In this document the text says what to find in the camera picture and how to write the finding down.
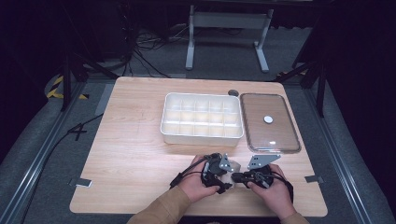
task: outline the beige sleeve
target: beige sleeve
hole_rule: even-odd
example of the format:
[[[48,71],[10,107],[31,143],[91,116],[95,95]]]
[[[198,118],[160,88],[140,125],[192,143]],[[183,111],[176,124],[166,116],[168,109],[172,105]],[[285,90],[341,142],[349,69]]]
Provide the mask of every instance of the beige sleeve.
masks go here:
[[[281,224],[309,224],[309,222],[301,216],[300,213],[294,213],[283,220],[280,221]]]
[[[176,224],[183,217],[190,204],[191,202],[187,194],[176,186],[166,191],[146,209],[134,215],[128,221],[128,224]]]

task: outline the gray carpet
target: gray carpet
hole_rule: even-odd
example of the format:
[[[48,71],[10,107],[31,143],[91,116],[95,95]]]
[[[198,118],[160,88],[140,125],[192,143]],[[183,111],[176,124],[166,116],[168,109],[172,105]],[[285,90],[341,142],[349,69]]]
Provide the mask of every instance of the gray carpet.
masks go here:
[[[164,45],[159,49],[142,51],[145,59],[164,74],[171,77],[231,79],[265,81],[275,78],[279,72],[291,70],[291,64],[300,50],[309,29],[270,30],[264,44],[264,53],[270,67],[268,74],[262,73],[258,64],[252,40],[256,32],[243,31],[230,35],[216,30],[203,30],[196,36],[194,67],[191,71],[184,69],[187,53],[187,41]],[[114,71],[125,76],[161,75],[145,62],[133,58],[126,72],[123,68]],[[326,136],[316,122],[316,112],[310,106],[308,95],[315,95],[315,88],[302,90],[294,85],[299,77],[285,83],[286,93],[291,108],[301,131],[309,158],[316,175],[324,179],[320,184],[323,197],[328,206],[326,217],[308,217],[311,223],[359,223],[347,194],[341,184],[339,174],[329,152]],[[60,139],[77,124],[95,118],[106,108],[106,101],[111,93],[114,80],[100,74],[92,74],[85,88],[80,93],[89,94],[88,100],[77,100],[67,116],[60,134]],[[345,160],[358,186],[361,199],[372,223],[395,223],[386,198],[367,170],[359,151],[350,137],[338,106],[327,87],[325,95],[324,121],[327,123],[334,143]],[[60,116],[62,99],[51,98],[36,115],[20,136],[15,146],[0,167],[0,211],[5,211],[13,193],[33,161],[35,154],[46,140],[56,118]],[[100,119],[84,125],[83,133],[76,141],[76,134],[69,134],[54,149],[45,170],[40,177],[34,198],[30,204],[24,223],[125,223],[131,215],[77,215],[69,210],[74,187],[69,186],[71,178],[79,177]],[[11,223],[20,223],[23,209]],[[273,219],[236,217],[184,217],[180,223],[273,223]]]

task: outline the white plastic container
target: white plastic container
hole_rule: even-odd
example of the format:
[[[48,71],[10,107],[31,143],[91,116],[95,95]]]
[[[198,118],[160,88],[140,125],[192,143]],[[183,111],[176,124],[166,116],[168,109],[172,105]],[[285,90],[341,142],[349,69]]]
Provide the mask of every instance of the white plastic container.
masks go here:
[[[244,135],[239,98],[168,93],[161,133],[168,144],[235,147]]]

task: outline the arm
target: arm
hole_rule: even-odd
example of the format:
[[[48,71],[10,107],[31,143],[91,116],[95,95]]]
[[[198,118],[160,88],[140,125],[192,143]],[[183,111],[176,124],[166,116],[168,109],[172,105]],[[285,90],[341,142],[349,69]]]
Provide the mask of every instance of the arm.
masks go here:
[[[202,157],[196,156],[191,164],[196,163]],[[146,209],[134,215],[128,224],[134,223],[178,223],[190,206],[213,195],[219,190],[218,186],[207,188],[201,181],[201,172],[205,163],[201,162],[188,173],[174,188],[169,189]]]
[[[270,167],[272,171],[285,177],[279,166],[270,164]],[[288,188],[282,181],[274,179],[274,183],[268,189],[263,189],[252,182],[248,182],[247,185],[264,200],[265,204],[267,204],[267,206],[279,217],[282,224],[308,223],[308,221],[295,210],[290,199]]]

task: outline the hand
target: hand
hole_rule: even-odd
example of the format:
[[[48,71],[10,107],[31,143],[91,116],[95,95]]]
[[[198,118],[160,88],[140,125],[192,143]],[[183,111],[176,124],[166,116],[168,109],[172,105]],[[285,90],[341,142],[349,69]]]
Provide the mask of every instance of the hand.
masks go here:
[[[195,156],[192,163],[200,160],[202,156]],[[219,190],[219,186],[206,187],[201,180],[202,170],[204,169],[205,161],[202,161],[189,172],[184,175],[184,178],[178,186],[187,194],[192,203],[198,202],[204,197],[215,194]]]
[[[270,168],[285,178],[278,165],[270,164]],[[274,178],[274,183],[268,189],[263,189],[252,182],[248,182],[247,185],[264,200],[265,204],[267,204],[280,220],[296,213],[288,188],[282,181]]]

